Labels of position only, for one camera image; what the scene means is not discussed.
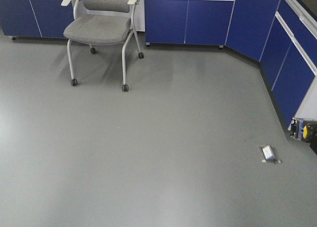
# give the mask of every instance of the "chair seat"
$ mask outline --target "chair seat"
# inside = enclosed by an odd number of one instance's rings
[[[126,40],[130,25],[131,19],[127,17],[88,14],[69,24],[64,36],[84,44],[118,44]]]

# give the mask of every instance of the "blue cabinet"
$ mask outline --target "blue cabinet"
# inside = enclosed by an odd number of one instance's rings
[[[224,45],[233,1],[190,0],[186,44]]]
[[[72,5],[60,6],[63,0],[31,0],[42,37],[63,38],[65,28],[74,20]]]
[[[261,66],[271,89],[282,67],[291,43],[290,37],[276,18],[261,59]]]
[[[224,45],[234,0],[145,0],[146,43]]]
[[[71,4],[62,0],[0,0],[0,24],[5,35],[63,38],[73,19]]]
[[[287,125],[296,114],[314,78],[314,73],[292,44],[273,88],[274,97]]]
[[[183,44],[187,4],[187,0],[145,0],[146,42]]]
[[[307,55],[313,63],[317,65],[317,39],[315,36],[307,29],[299,16],[292,10],[285,0],[281,1],[278,12],[290,27],[294,37],[303,47]]]
[[[280,0],[236,0],[226,45],[260,61]]]
[[[30,0],[0,0],[0,25],[5,35],[41,36]]]

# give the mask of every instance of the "small device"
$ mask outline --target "small device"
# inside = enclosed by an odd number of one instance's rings
[[[293,118],[291,132],[292,138],[310,143],[310,147],[317,154],[317,120]]]
[[[270,144],[258,147],[263,155],[263,163],[281,163],[281,161],[277,158],[276,150]]]

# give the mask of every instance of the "chair leg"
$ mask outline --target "chair leg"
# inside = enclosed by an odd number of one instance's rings
[[[72,40],[69,39],[67,42],[67,54],[68,54],[68,62],[69,62],[69,69],[70,69],[70,76],[71,76],[71,85],[76,86],[78,85],[78,83],[77,83],[77,80],[75,79],[73,59],[71,57],[71,51],[70,51],[71,43],[72,43]]]
[[[139,58],[142,59],[142,58],[144,58],[144,54],[143,54],[143,52],[141,52],[138,33],[137,33],[137,30],[135,29],[134,25],[132,25],[132,27],[133,27],[133,33],[134,33],[135,40],[137,41],[137,46],[138,46],[138,50],[139,50]]]
[[[126,75],[126,65],[125,65],[125,49],[132,37],[132,34],[133,34],[133,30],[131,30],[131,32],[129,33],[128,38],[122,47],[122,74],[123,74],[122,91],[124,92],[129,91],[129,87],[127,85],[127,75]]]

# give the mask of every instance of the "white wall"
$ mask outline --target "white wall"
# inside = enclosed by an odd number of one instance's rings
[[[317,77],[315,77],[310,89],[308,90],[302,102],[302,105],[298,109],[296,117],[317,120]]]

